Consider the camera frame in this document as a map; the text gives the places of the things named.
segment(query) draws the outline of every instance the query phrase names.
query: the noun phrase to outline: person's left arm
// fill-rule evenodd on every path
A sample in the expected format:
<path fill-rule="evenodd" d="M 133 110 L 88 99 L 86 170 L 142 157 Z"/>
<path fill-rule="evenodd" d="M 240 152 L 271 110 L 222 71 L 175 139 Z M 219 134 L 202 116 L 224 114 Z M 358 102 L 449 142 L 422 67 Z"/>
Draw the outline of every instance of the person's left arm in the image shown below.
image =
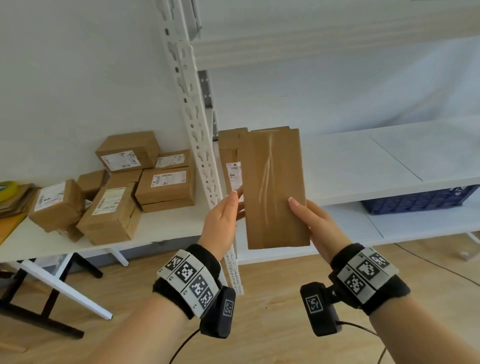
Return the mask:
<path fill-rule="evenodd" d="M 239 195 L 233 192 L 209 211 L 199 244 L 220 261 L 235 237 L 237 211 L 243 209 Z M 186 314 L 174 303 L 153 293 L 87 359 L 92 364 L 168 363 L 174 345 L 188 322 Z"/>

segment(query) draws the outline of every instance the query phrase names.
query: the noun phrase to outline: purple plastic crate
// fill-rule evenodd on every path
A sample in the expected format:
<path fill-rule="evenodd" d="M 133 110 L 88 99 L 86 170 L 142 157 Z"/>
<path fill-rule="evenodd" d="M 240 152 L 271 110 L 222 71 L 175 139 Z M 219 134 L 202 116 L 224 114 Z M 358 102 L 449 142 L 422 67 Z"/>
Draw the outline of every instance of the purple plastic crate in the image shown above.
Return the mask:
<path fill-rule="evenodd" d="M 444 190 L 403 194 L 399 196 L 374 198 L 361 203 L 372 215 L 397 214 L 400 212 L 430 211 L 461 206 L 479 184 L 447 188 Z"/>

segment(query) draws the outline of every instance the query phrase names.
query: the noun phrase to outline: person's right hand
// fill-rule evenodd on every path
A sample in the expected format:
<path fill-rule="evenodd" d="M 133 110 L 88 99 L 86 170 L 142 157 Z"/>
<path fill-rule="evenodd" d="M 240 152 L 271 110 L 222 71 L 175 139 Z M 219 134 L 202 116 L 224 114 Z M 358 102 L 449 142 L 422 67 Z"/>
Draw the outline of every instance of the person's right hand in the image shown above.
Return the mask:
<path fill-rule="evenodd" d="M 310 228 L 310 240 L 328 264 L 340 250 L 352 244 L 331 216 L 312 201 L 307 200 L 303 206 L 291 197 L 288 203 L 293 213 Z"/>

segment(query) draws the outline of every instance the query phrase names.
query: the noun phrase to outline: hand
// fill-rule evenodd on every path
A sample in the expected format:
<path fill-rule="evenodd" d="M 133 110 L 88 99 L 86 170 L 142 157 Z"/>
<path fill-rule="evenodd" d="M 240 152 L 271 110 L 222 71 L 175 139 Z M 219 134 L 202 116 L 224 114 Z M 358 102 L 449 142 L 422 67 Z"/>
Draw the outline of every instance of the hand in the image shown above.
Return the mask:
<path fill-rule="evenodd" d="M 239 198 L 243 189 L 233 191 L 212 208 L 204 222 L 202 236 L 198 243 L 211 252 L 218 260 L 222 260 L 225 253 L 230 249 L 237 230 L 236 221 L 245 216 L 243 202 L 239 204 Z"/>
<path fill-rule="evenodd" d="M 328 264 L 340 250 L 352 244 L 331 216 L 312 201 L 307 200 L 303 206 L 291 197 L 288 203 L 293 213 L 310 228 L 310 240 Z"/>

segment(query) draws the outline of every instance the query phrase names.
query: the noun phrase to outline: wristband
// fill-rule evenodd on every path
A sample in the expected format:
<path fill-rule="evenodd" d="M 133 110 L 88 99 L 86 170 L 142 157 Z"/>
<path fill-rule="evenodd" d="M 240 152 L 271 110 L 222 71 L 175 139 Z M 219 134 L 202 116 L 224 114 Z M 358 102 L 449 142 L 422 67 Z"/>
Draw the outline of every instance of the wristband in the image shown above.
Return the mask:
<path fill-rule="evenodd" d="M 220 264 L 200 245 L 179 250 L 158 272 L 153 285 L 157 292 L 176 304 L 189 319 L 203 317 L 219 292 Z"/>
<path fill-rule="evenodd" d="M 390 298 L 406 296 L 408 286 L 398 269 L 372 248 L 352 244 L 343 248 L 330 264 L 329 275 L 343 302 L 361 308 L 367 315 Z"/>

